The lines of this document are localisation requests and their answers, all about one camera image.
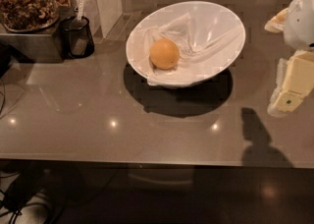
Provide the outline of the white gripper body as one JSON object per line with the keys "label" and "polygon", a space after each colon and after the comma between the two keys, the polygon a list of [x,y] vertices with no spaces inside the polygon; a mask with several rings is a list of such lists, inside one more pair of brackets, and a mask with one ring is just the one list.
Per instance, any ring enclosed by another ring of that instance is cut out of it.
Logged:
{"label": "white gripper body", "polygon": [[292,0],[284,23],[284,41],[295,50],[314,50],[314,0]]}

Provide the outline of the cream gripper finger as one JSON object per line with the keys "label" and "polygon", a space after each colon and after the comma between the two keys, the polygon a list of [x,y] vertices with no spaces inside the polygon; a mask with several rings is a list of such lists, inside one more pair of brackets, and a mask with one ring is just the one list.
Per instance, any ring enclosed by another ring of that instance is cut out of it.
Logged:
{"label": "cream gripper finger", "polygon": [[276,14],[271,20],[269,20],[264,29],[268,32],[279,33],[284,29],[284,24],[286,21],[286,15],[288,8],[282,9],[281,12]]}
{"label": "cream gripper finger", "polygon": [[295,111],[314,88],[314,53],[297,50],[288,60],[281,58],[276,85],[268,114],[284,117]]}

